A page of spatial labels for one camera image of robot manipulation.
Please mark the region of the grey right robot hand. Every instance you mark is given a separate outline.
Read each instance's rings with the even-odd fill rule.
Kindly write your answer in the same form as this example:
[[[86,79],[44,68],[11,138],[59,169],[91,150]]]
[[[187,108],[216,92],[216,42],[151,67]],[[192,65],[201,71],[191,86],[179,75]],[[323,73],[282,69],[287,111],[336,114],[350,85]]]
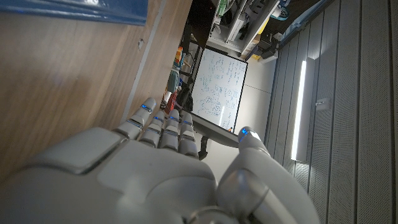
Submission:
[[[37,154],[1,184],[2,223],[318,223],[297,180],[243,127],[220,180],[189,114],[155,100],[114,130],[91,128]]]

